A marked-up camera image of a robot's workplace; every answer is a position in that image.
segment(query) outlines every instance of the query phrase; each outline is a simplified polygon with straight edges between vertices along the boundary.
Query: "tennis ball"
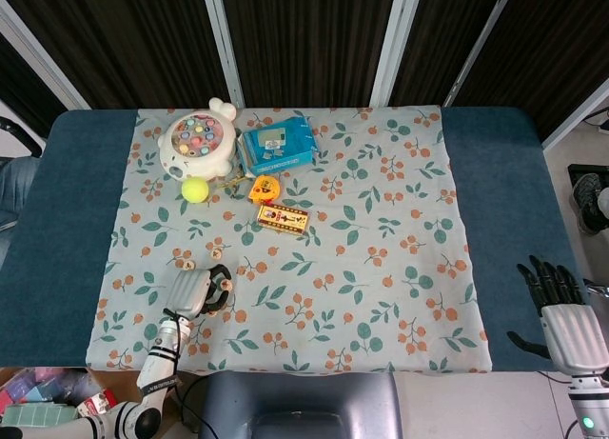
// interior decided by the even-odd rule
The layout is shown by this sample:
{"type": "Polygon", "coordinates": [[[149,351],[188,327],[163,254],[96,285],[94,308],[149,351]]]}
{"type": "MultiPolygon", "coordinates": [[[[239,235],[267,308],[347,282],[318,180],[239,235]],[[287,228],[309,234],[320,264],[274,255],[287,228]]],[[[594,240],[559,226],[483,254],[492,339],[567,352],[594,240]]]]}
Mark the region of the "tennis ball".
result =
{"type": "Polygon", "coordinates": [[[191,177],[182,182],[182,196],[189,203],[203,203],[209,195],[209,185],[199,177],[191,177]]]}

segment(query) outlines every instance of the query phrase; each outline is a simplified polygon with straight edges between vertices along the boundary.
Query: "small wooden piece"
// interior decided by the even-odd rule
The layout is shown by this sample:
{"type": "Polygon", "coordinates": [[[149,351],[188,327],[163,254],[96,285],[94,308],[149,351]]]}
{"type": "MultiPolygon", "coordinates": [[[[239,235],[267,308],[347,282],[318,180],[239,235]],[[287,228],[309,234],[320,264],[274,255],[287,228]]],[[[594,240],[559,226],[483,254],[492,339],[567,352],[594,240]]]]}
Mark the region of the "small wooden piece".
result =
{"type": "Polygon", "coordinates": [[[230,282],[228,279],[223,279],[220,282],[220,289],[224,291],[232,291],[232,282],[230,282]]]}
{"type": "Polygon", "coordinates": [[[186,260],[184,265],[182,266],[183,270],[195,270],[197,269],[197,264],[192,260],[186,260]]]}
{"type": "Polygon", "coordinates": [[[211,251],[211,258],[218,261],[222,258],[222,249],[219,247],[211,251]]]}

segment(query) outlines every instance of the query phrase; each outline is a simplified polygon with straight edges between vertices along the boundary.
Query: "chair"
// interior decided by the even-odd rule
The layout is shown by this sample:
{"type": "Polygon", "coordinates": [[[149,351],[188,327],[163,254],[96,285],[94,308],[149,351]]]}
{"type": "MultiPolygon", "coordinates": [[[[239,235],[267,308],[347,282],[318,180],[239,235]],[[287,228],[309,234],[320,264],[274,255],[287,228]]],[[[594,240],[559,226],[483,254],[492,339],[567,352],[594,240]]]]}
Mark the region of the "chair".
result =
{"type": "Polygon", "coordinates": [[[38,158],[42,148],[19,125],[12,120],[0,117],[0,130],[6,131],[23,144],[30,157],[0,157],[0,268],[9,250],[13,227],[23,208],[29,186],[38,169],[38,158]]]}
{"type": "MultiPolygon", "coordinates": [[[[326,377],[223,371],[207,378],[203,418],[231,439],[402,439],[393,374],[326,377]]],[[[212,439],[202,427],[200,439],[212,439]]]]}

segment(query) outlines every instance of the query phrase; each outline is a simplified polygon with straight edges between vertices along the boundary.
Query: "black curtain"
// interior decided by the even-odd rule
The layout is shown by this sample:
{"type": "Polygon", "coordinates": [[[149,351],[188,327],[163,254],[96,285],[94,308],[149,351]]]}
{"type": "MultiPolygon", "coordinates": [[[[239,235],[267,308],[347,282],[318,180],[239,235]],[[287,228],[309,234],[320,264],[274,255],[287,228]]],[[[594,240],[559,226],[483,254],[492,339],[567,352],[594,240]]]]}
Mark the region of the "black curtain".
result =
{"type": "Polygon", "coordinates": [[[249,107],[370,101],[393,0],[224,0],[249,107]]]}
{"type": "Polygon", "coordinates": [[[516,106],[545,139],[609,78],[609,0],[509,0],[454,102],[516,106]]]}
{"type": "Polygon", "coordinates": [[[63,104],[28,63],[0,34],[0,100],[9,106],[39,136],[49,137],[50,127],[63,104]]]}
{"type": "Polygon", "coordinates": [[[8,0],[95,109],[228,99],[204,0],[8,0]]]}
{"type": "Polygon", "coordinates": [[[442,104],[497,0],[420,0],[389,104],[442,104]]]}

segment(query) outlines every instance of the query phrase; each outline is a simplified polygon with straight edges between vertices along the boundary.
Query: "shoe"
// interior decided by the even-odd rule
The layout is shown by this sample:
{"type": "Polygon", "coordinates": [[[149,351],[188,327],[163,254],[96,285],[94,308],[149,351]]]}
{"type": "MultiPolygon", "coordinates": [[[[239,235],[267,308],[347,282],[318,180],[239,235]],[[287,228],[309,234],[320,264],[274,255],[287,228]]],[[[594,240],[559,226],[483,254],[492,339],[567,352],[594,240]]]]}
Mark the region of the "shoe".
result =
{"type": "Polygon", "coordinates": [[[578,227],[589,235],[609,228],[609,220],[600,212],[598,198],[602,185],[597,174],[584,174],[573,187],[573,199],[580,208],[578,227]]]}

